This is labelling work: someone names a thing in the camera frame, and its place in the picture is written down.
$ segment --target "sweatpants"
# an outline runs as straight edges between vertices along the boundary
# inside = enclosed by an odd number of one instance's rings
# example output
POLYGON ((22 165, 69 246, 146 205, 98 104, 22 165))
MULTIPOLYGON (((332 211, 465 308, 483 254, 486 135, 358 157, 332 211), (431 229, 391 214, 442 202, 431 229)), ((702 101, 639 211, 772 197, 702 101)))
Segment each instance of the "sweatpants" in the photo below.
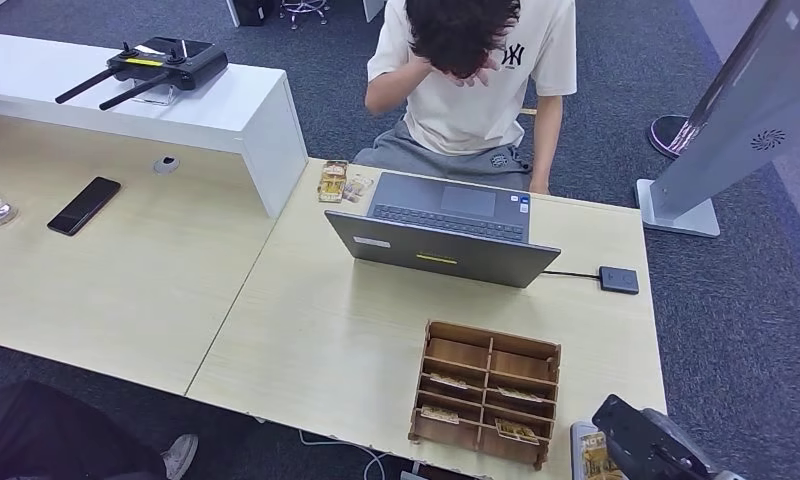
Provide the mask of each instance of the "sweatpants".
POLYGON ((99 410, 52 387, 0 387, 0 480, 105 480, 146 472, 165 479, 161 456, 99 410))
POLYGON ((353 163, 521 191, 529 189, 532 174, 532 162, 518 158, 514 145, 473 155, 442 155, 416 142, 403 119, 376 137, 373 148, 360 151, 353 163))

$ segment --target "gray pants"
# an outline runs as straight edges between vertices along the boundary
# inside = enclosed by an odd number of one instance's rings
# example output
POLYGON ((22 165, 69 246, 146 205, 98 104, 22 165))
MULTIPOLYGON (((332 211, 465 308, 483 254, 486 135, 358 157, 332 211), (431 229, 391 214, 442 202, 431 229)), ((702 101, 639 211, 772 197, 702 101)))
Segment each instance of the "gray pants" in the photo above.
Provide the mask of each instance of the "gray pants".
POLYGON ((519 159, 513 145, 474 155, 432 152, 412 139, 402 119, 376 137, 373 148, 359 152, 353 163, 521 191, 529 188, 532 173, 532 163, 519 159))

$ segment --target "laptop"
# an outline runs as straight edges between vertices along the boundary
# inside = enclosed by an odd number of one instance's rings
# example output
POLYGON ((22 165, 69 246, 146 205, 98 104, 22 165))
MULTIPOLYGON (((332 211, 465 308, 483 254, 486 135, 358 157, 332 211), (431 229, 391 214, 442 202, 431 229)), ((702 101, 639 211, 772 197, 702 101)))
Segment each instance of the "laptop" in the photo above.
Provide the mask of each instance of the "laptop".
POLYGON ((383 173, 367 217, 325 215, 355 258, 511 287, 560 253, 527 243, 524 192, 383 173))

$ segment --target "card holder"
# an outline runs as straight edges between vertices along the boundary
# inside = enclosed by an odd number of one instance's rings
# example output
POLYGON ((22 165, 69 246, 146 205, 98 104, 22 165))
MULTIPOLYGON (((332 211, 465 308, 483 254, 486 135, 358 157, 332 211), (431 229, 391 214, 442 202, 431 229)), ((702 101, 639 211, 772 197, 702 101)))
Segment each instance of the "card holder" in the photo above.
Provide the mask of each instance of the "card holder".
POLYGON ((455 445, 540 470, 553 435, 561 347, 430 321, 423 351, 409 439, 455 445), (505 425, 527 436, 510 434, 505 425))

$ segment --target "young man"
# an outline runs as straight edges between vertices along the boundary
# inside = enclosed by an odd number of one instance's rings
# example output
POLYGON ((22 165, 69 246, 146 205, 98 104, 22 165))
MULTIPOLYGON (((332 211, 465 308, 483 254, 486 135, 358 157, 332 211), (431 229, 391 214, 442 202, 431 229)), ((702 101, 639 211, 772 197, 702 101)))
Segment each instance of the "young man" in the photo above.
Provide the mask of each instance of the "young man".
POLYGON ((354 162, 549 194, 562 96, 577 90, 574 0, 388 0, 365 106, 406 114, 354 162), (529 78, 534 158, 516 119, 529 78))
POLYGON ((179 480, 197 436, 182 435, 159 455, 99 410, 52 387, 0 387, 0 480, 179 480))

